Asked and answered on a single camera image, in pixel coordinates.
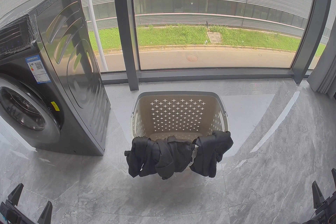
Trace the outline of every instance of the black clothing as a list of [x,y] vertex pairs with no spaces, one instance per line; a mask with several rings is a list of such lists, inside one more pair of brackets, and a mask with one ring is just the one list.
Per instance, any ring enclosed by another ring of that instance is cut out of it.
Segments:
[[233,141],[229,131],[213,131],[212,135],[200,136],[193,141],[198,145],[197,155],[190,169],[202,176],[215,177],[216,164],[223,158],[223,154],[228,151]]
[[136,137],[132,149],[125,151],[128,173],[132,177],[158,173],[162,179],[168,179],[174,172],[182,172],[192,161],[195,145],[190,141],[167,139],[152,141],[147,137]]

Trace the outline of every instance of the front-load washing machine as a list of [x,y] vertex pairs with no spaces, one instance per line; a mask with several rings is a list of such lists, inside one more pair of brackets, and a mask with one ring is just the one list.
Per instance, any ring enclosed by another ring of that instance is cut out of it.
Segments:
[[0,116],[31,146],[102,156],[110,107],[81,0],[30,0],[0,19]]

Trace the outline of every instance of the marble floor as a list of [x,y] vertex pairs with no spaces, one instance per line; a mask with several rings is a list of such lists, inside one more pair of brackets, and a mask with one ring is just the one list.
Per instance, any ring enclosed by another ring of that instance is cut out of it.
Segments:
[[[270,223],[307,221],[311,184],[324,197],[335,191],[336,101],[306,81],[219,80],[106,86],[111,100],[103,157],[34,150],[0,121],[0,198],[23,183],[19,209],[37,221],[53,204],[52,223]],[[191,170],[168,180],[132,178],[130,113],[145,91],[212,91],[229,114],[233,147],[215,178]]]

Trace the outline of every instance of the curtain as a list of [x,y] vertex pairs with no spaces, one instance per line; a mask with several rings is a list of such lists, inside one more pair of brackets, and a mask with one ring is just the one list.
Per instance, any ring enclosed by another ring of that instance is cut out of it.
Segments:
[[336,18],[331,29],[329,41],[307,81],[313,91],[328,94],[332,98],[336,93]]

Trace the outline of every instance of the road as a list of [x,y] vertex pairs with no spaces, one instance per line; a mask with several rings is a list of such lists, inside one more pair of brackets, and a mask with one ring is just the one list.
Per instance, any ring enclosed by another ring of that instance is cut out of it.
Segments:
[[[190,67],[278,67],[289,68],[295,52],[271,49],[187,47],[140,51],[141,69]],[[121,52],[105,55],[109,71],[125,70]],[[314,57],[310,69],[316,66]]]

